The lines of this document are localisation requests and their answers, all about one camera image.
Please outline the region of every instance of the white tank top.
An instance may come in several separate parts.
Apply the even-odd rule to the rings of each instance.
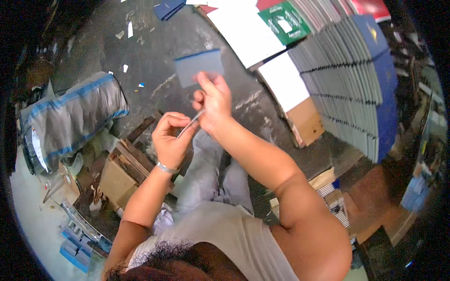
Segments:
[[[261,219],[220,202],[204,202],[179,222],[140,244],[128,268],[140,265],[135,258],[151,252],[155,243],[208,242],[219,248],[248,280],[298,280],[270,229]]]

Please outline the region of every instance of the gold logo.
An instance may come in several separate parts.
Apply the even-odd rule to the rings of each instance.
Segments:
[[[375,41],[375,44],[378,44],[378,42],[377,42],[377,32],[375,31],[375,29],[371,28],[370,25],[367,22],[366,22],[366,26],[367,26],[370,34],[372,35],[373,40]]]

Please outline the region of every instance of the gray cover with blue trim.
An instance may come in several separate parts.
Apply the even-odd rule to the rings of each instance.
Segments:
[[[62,158],[73,156],[111,119],[129,112],[119,83],[105,72],[93,74],[61,97],[42,100],[30,107],[21,111],[22,132],[27,135],[35,128],[49,173],[57,170]]]

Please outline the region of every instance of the bracelet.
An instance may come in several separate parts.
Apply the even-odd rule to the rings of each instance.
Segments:
[[[171,168],[167,168],[165,165],[163,165],[159,161],[156,164],[156,166],[158,166],[161,170],[163,170],[164,172],[169,173],[169,174],[177,174],[180,171],[180,169],[174,170],[174,169],[171,169]]]

